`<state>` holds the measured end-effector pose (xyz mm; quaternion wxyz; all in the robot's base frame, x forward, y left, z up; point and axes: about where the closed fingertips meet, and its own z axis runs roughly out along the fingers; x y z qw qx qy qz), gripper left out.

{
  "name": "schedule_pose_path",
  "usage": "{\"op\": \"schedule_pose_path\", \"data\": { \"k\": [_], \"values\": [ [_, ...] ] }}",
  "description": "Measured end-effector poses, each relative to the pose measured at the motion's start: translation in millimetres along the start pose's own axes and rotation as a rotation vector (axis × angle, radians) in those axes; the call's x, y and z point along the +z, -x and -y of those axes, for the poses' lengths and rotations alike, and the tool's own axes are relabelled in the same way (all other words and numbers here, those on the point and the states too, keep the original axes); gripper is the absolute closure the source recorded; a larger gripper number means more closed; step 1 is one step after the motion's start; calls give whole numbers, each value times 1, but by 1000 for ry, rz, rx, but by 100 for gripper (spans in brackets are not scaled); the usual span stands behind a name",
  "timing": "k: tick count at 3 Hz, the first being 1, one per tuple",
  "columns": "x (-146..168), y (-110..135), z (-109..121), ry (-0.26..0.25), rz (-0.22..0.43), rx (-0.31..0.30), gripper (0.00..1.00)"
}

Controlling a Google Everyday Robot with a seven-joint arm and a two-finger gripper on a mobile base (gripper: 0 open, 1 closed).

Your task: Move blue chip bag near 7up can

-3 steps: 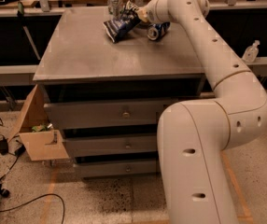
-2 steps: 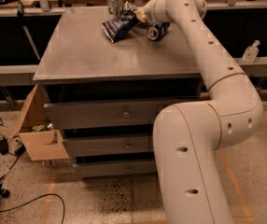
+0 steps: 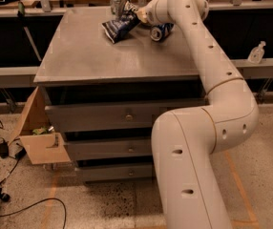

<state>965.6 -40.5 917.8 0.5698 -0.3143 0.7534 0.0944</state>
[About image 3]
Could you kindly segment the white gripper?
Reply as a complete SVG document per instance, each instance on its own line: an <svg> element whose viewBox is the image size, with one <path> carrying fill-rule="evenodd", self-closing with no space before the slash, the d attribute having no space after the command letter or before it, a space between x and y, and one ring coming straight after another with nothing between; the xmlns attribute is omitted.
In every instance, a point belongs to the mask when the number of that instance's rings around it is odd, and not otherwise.
<svg viewBox="0 0 273 229"><path fill-rule="evenodd" d="M139 8L136 15L143 24L160 25L172 21L168 13L168 0L152 0L146 7Z"/></svg>

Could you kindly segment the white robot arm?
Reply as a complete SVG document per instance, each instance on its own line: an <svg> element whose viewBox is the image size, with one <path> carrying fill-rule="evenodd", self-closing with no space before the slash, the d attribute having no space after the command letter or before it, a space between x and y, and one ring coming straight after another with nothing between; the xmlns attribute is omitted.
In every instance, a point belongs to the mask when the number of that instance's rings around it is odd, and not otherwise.
<svg viewBox="0 0 273 229"><path fill-rule="evenodd" d="M259 108L244 78L203 24L206 0L152 0L137 17L173 23L186 39L208 104L160 115L152 153L167 229L232 229L209 156L245 142Z"/></svg>

